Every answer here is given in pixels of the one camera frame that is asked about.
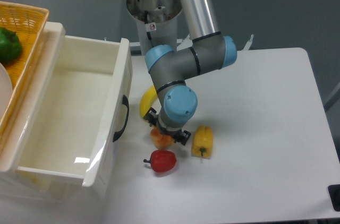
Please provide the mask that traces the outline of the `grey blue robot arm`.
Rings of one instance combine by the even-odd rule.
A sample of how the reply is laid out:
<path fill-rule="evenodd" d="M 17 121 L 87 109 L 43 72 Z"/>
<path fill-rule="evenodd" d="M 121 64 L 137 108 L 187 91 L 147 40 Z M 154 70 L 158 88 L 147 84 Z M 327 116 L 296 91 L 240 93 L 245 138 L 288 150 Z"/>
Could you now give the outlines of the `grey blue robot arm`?
<path fill-rule="evenodd" d="M 138 27 L 141 52 L 160 101 L 142 114 L 151 126 L 186 144 L 183 126 L 198 100 L 186 80 L 235 63 L 237 49 L 221 34 L 211 0 L 126 0 Z"/>

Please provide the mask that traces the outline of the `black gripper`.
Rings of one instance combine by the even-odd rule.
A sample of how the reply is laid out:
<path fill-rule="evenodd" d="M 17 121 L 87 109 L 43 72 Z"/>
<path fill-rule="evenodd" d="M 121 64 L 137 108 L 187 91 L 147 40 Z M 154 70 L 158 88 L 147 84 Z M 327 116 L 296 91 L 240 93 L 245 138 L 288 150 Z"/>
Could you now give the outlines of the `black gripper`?
<path fill-rule="evenodd" d="M 159 123 L 159 115 L 156 110 L 152 107 L 149 108 L 147 113 L 143 116 L 143 119 L 149 124 L 150 127 L 158 128 L 160 134 L 170 136 L 174 139 L 175 143 L 186 145 L 189 140 L 191 133 L 183 131 L 179 128 L 167 128 Z"/>

